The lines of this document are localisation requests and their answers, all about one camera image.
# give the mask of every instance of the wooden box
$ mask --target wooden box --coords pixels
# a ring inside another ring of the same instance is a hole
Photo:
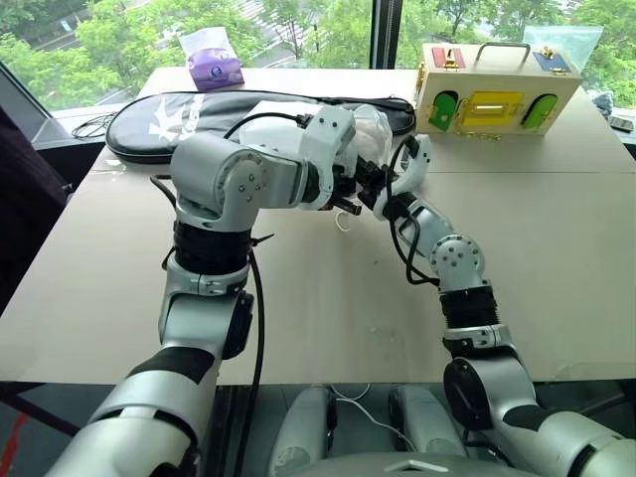
[[[581,77],[560,51],[527,44],[423,45],[417,132],[545,134]]]

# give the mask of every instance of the green foliage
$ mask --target green foliage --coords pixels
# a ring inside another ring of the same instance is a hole
[[[236,0],[152,0],[135,8],[124,0],[87,0],[90,18],[76,30],[79,48],[40,51],[25,41],[59,29],[59,19],[84,1],[0,1],[0,60],[50,109],[92,105],[125,87],[136,92],[157,67],[183,65],[177,38],[201,28],[224,26],[245,66],[268,44]],[[276,26],[282,48],[301,63],[367,67],[370,0],[262,0],[262,7],[259,19]],[[565,18],[557,0],[409,0],[402,5],[397,67],[416,68],[425,42],[487,41],[476,31],[484,21],[495,37],[520,41],[526,26]],[[611,88],[618,105],[636,106],[636,0],[584,0],[571,23],[605,27],[583,72],[585,85]]]
[[[421,45],[434,41],[449,29],[449,22],[437,15],[434,3],[404,2],[401,10],[396,68],[417,68],[421,62]]]
[[[318,29],[309,35],[319,51],[305,52],[314,68],[367,68],[371,38],[371,2],[335,0],[325,7]]]
[[[96,65],[86,48],[34,51],[12,34],[0,36],[0,60],[48,109],[92,106],[118,83],[117,74]]]
[[[0,61],[49,109],[93,105],[125,87],[137,92],[156,68],[184,65],[177,34],[224,26],[244,65],[264,48],[260,31],[230,0],[153,0],[133,9],[101,0],[87,7],[91,18],[76,31],[80,48],[36,51],[13,35],[0,39]]]
[[[565,17],[557,0],[504,0],[492,2],[486,17],[502,40],[521,42],[528,25],[561,25]]]
[[[260,20],[274,25],[281,46],[294,54],[296,60],[303,56],[305,40],[316,24],[318,12],[325,7],[323,0],[263,0]]]
[[[636,1],[585,0],[572,24],[605,27],[583,72],[585,85],[610,88],[617,105],[636,107]]]
[[[51,29],[51,23],[83,8],[85,0],[2,0],[0,33],[26,39]]]
[[[454,43],[460,43],[456,38],[460,27],[463,31],[472,31],[486,8],[485,0],[440,0],[437,13],[445,16],[450,23],[450,38]]]

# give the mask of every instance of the white cable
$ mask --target white cable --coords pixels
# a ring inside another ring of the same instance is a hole
[[[340,393],[337,389],[336,389],[336,385],[331,385],[331,391],[334,392],[334,395],[336,395],[338,398],[342,398],[342,399],[350,399],[350,400],[360,400],[362,399],[364,396],[367,395],[367,393],[369,392],[369,389],[371,388],[371,383],[367,383],[367,387],[365,388],[364,391],[362,391],[359,395],[357,395],[356,397],[348,397],[343,395],[342,393]]]
[[[350,227],[344,227],[342,224],[340,224],[340,218],[341,217],[349,217],[349,213],[345,212],[345,211],[340,211],[338,212],[338,214],[336,214],[336,219],[334,219],[334,221],[336,222],[336,227],[338,228],[338,230],[340,232],[342,232],[343,234],[346,234],[348,231],[351,230]]]
[[[369,414],[369,412],[363,408],[363,406],[357,402],[356,400],[352,400],[352,399],[347,399],[346,397],[338,397],[336,398],[336,400],[340,400],[342,402],[349,402],[351,404],[353,404],[355,407],[357,407],[359,410],[362,411],[362,413],[369,418],[369,420],[375,424],[378,425],[379,427],[383,427],[384,429],[388,429],[391,432],[393,432],[395,435],[399,436],[400,438],[404,439],[404,442],[406,442],[406,444],[408,444],[408,447],[410,447],[411,452],[417,452],[417,449],[415,449],[415,446],[413,445],[413,443],[408,439],[408,437],[406,437],[404,434],[402,434],[401,432],[399,432],[397,429],[395,429],[394,427],[391,427],[388,424],[384,424],[382,422],[379,422],[377,420],[374,419],[374,417],[372,415]]]

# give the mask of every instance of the red panel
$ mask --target red panel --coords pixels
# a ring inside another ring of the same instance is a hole
[[[433,47],[433,60],[435,61],[435,66],[437,68],[444,68],[446,65],[446,49],[442,47]],[[455,58],[455,65],[457,68],[466,68],[466,64],[464,63],[464,57],[461,54],[461,50],[459,48],[453,48],[453,57]]]

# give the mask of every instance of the tissue box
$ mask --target tissue box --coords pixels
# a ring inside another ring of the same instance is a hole
[[[199,91],[243,83],[240,60],[226,29],[205,28],[179,39],[188,57],[188,71]]]

